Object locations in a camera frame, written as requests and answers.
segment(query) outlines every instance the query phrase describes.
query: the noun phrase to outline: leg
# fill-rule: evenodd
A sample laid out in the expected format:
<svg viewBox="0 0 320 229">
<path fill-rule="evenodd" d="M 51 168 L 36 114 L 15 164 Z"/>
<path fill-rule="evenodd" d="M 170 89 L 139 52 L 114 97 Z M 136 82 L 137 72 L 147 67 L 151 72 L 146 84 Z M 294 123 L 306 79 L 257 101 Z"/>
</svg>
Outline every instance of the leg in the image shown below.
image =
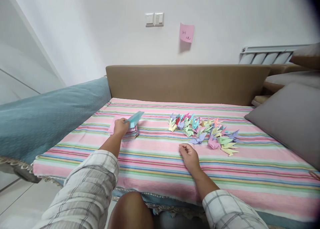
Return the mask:
<svg viewBox="0 0 320 229">
<path fill-rule="evenodd" d="M 108 229 L 153 228 L 152 215 L 139 192 L 129 192 L 116 203 L 108 224 Z"/>
</svg>

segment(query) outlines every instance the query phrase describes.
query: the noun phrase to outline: gray cushion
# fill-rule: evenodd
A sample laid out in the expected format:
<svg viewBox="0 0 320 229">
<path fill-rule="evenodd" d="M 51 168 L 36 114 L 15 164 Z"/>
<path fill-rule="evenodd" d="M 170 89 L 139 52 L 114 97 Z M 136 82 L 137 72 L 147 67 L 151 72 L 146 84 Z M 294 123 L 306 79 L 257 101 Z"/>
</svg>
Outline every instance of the gray cushion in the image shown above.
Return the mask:
<svg viewBox="0 0 320 229">
<path fill-rule="evenodd" d="M 320 170 L 320 90 L 291 83 L 245 118 Z"/>
<path fill-rule="evenodd" d="M 320 71 L 299 71 L 268 76 L 263 86 L 272 92 L 277 92 L 292 82 L 320 89 Z"/>
</svg>

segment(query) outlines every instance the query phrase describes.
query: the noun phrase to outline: striped blanket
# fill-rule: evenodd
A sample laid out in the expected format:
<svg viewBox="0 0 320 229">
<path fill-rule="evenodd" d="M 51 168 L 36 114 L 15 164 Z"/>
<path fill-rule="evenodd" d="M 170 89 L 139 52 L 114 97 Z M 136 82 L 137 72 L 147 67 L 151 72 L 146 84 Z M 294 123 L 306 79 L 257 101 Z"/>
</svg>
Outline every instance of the striped blanket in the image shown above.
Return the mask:
<svg viewBox="0 0 320 229">
<path fill-rule="evenodd" d="M 33 172 L 64 179 L 108 138 L 115 115 L 131 116 L 144 111 L 139 136 L 121 144 L 118 187 L 149 192 L 201 205 L 195 183 L 179 155 L 179 143 L 190 140 L 180 130 L 168 130 L 171 113 L 194 113 L 196 117 L 219 117 L 228 131 L 240 130 L 239 153 L 228 157 L 212 150 L 208 136 L 192 145 L 201 168 L 221 188 L 257 211 L 302 222 L 314 221 L 319 205 L 320 182 L 315 169 L 278 141 L 244 119 L 251 107 L 223 104 L 145 102 L 112 98 L 61 142 L 37 157 Z"/>
</svg>

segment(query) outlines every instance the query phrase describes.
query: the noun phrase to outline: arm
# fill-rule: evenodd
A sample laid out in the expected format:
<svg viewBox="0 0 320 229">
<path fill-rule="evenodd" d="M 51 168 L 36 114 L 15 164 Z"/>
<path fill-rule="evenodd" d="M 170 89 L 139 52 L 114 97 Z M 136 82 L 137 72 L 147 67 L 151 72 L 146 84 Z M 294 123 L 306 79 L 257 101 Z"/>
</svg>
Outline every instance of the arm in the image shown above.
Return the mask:
<svg viewBox="0 0 320 229">
<path fill-rule="evenodd" d="M 105 228 L 119 174 L 121 139 L 129 123 L 115 121 L 114 134 L 67 177 L 36 228 Z"/>
<path fill-rule="evenodd" d="M 249 205 L 220 188 L 201 169 L 198 153 L 189 144 L 180 144 L 183 161 L 200 194 L 210 228 L 268 228 Z"/>
</svg>

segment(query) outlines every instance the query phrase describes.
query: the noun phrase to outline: knee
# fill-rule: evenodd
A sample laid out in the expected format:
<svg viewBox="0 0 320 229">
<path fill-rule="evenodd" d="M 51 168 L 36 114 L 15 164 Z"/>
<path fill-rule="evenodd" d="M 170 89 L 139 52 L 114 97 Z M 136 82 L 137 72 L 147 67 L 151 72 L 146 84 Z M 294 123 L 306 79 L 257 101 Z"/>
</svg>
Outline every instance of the knee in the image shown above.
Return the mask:
<svg viewBox="0 0 320 229">
<path fill-rule="evenodd" d="M 125 204 L 144 203 L 141 197 L 141 194 L 139 192 L 128 192 L 124 194 L 122 197 L 120 197 L 118 202 L 125 203 Z"/>
</svg>

